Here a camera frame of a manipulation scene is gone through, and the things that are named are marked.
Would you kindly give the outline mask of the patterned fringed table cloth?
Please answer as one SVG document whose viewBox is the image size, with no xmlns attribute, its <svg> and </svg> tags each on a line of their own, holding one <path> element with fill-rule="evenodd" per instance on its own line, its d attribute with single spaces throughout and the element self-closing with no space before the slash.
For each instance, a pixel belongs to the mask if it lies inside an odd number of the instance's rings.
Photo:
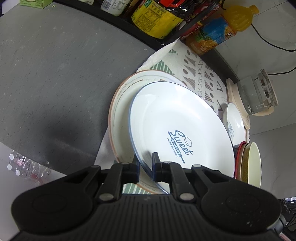
<svg viewBox="0 0 296 241">
<path fill-rule="evenodd" d="M 175 41 L 154 53 L 137 72 L 144 70 L 158 70 L 178 78 L 185 84 L 185 88 L 201 97 L 222 121 L 222 114 L 228 105 L 226 85 L 196 53 L 181 41 Z M 104 169 L 118 163 L 110 144 L 109 127 L 95 162 Z M 150 179 L 141 164 L 139 182 L 128 183 L 123 188 L 123 192 L 127 194 L 164 194 L 169 191 L 168 184 L 156 183 Z"/>
</svg>

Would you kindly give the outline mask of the glass electric kettle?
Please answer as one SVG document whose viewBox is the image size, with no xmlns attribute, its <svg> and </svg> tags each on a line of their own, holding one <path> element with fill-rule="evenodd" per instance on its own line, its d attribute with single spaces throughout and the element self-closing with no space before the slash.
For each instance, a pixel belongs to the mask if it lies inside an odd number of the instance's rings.
<svg viewBox="0 0 296 241">
<path fill-rule="evenodd" d="M 278 106 L 272 81 L 264 69 L 237 82 L 237 90 L 246 115 L 266 116 Z"/>
</svg>

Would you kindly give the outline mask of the green tea carton box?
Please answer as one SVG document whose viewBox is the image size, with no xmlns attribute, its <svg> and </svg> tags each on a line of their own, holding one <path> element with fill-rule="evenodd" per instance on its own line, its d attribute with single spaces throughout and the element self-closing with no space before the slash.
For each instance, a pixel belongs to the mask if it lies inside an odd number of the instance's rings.
<svg viewBox="0 0 296 241">
<path fill-rule="evenodd" d="M 44 9 L 52 2 L 52 0 L 20 0 L 20 5 L 37 9 Z"/>
</svg>

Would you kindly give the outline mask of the large brown-rimmed white plate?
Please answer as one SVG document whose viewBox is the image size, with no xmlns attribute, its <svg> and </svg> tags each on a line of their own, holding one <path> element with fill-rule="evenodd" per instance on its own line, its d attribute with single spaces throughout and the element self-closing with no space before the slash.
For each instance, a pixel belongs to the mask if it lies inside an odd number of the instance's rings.
<svg viewBox="0 0 296 241">
<path fill-rule="evenodd" d="M 158 70 L 144 70 L 126 78 L 112 98 L 108 114 L 108 127 L 110 144 L 118 162 L 131 163 L 134 158 L 128 127 L 130 104 L 142 87 L 158 81 L 185 86 L 181 80 L 168 73 Z"/>
</svg>

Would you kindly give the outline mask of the white plate Bakery logo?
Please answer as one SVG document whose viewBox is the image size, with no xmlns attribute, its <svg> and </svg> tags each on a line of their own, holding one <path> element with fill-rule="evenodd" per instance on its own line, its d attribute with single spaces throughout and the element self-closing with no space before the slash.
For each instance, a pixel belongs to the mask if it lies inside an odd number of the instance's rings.
<svg viewBox="0 0 296 241">
<path fill-rule="evenodd" d="M 229 103 L 224 110 L 223 124 L 234 146 L 245 141 L 243 120 L 239 110 L 233 103 Z"/>
</svg>

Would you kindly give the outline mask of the black metal kitchen rack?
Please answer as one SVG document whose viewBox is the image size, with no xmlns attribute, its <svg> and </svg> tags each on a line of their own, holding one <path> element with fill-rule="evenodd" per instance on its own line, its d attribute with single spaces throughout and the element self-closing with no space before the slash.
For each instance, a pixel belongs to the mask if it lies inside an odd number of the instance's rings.
<svg viewBox="0 0 296 241">
<path fill-rule="evenodd" d="M 220 3 L 220 1 L 210 1 L 210 5 L 202 10 L 200 13 L 195 15 L 189 22 L 187 22 L 184 27 L 175 27 L 170 33 L 163 39 L 157 39 L 149 36 L 148 34 L 141 31 L 137 28 L 134 23 L 132 23 L 132 13 L 136 10 L 136 8 L 140 5 L 140 3 L 136 3 L 135 6 L 132 7 L 131 11 L 123 16 L 113 16 L 102 9 L 100 9 L 103 1 L 94 1 L 92 5 L 84 3 L 82 1 L 54 1 L 55 3 L 59 3 L 84 13 L 90 14 L 100 20 L 103 20 L 114 27 L 119 28 L 120 30 L 126 32 L 127 34 L 135 37 L 140 40 L 142 43 L 151 47 L 153 50 L 159 50 L 163 46 L 170 44 L 181 37 L 189 28 L 191 28 L 194 24 L 201 21 L 204 16 L 208 15 L 210 11 L 214 10 L 214 8 Z"/>
</svg>

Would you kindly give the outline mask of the pale green bowl front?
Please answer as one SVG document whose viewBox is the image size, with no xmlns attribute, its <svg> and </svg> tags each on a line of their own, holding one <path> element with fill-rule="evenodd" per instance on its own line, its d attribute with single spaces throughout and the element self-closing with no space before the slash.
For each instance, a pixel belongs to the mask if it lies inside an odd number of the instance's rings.
<svg viewBox="0 0 296 241">
<path fill-rule="evenodd" d="M 241 162 L 240 180 L 257 188 L 261 187 L 262 166 L 260 151 L 255 142 L 246 145 Z"/>
</svg>

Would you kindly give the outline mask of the red and black bowl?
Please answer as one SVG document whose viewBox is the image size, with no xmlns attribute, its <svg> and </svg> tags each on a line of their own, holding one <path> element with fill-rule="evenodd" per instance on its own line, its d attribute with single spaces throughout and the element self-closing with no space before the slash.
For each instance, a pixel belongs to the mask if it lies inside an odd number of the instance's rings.
<svg viewBox="0 0 296 241">
<path fill-rule="evenodd" d="M 233 148 L 234 157 L 235 157 L 234 178 L 236 180 L 240 180 L 242 157 L 243 157 L 243 152 L 246 145 L 247 145 L 247 142 L 241 142 L 239 145 L 235 145 Z"/>
</svg>

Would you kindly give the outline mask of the small white-capped bottle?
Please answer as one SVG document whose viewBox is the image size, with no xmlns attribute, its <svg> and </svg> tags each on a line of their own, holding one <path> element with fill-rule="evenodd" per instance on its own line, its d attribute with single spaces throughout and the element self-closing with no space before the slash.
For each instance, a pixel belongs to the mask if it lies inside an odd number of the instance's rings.
<svg viewBox="0 0 296 241">
<path fill-rule="evenodd" d="M 100 9 L 114 16 L 120 16 L 130 0 L 104 0 Z"/>
</svg>

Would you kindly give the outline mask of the large soy sauce bottle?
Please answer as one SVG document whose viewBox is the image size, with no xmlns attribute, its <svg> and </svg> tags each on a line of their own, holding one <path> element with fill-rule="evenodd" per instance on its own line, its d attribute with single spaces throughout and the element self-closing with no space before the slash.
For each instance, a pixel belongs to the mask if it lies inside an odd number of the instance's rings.
<svg viewBox="0 0 296 241">
<path fill-rule="evenodd" d="M 157 39 L 165 38 L 178 25 L 187 24 L 220 1 L 142 1 L 132 14 L 141 31 Z"/>
</svg>

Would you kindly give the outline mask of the white plate Sweet logo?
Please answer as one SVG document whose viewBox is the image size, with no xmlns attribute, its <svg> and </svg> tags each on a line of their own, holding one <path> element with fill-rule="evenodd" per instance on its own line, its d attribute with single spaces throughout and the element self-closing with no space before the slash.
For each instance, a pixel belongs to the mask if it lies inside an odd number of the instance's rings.
<svg viewBox="0 0 296 241">
<path fill-rule="evenodd" d="M 193 91 L 170 82 L 142 87 L 132 99 L 128 117 L 135 155 L 150 179 L 152 154 L 191 168 L 200 164 L 234 176 L 231 140 L 215 111 Z"/>
</svg>

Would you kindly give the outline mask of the orange juice bottle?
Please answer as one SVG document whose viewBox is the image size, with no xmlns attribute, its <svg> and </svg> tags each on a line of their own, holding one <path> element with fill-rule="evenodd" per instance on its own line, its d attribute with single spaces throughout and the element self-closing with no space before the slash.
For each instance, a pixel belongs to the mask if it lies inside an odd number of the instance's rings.
<svg viewBox="0 0 296 241">
<path fill-rule="evenodd" d="M 249 7 L 232 5 L 220 17 L 198 28 L 186 37 L 185 44 L 199 56 L 214 49 L 222 42 L 249 28 L 253 16 L 259 13 L 255 5 Z"/>
</svg>

